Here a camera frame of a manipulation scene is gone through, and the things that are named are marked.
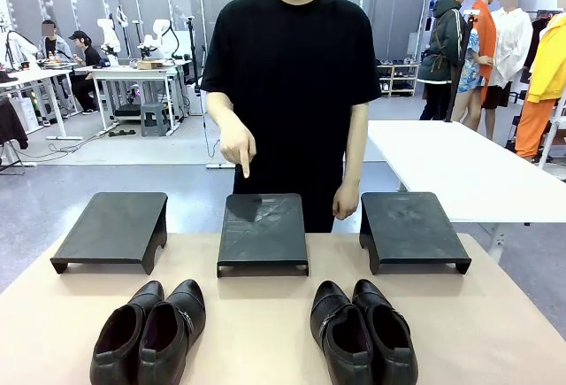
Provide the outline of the person's right hand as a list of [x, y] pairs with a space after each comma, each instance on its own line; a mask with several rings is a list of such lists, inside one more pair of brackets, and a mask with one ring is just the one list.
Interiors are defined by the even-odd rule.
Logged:
[[250, 164], [256, 155], [256, 140], [242, 124], [228, 125], [220, 132], [220, 149], [224, 158], [242, 168], [243, 176], [250, 176]]

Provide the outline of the person's left hand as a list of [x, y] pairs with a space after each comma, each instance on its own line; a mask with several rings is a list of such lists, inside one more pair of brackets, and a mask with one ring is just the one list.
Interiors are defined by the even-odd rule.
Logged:
[[359, 205], [359, 181], [344, 181], [333, 199], [333, 216], [345, 220], [353, 215]]

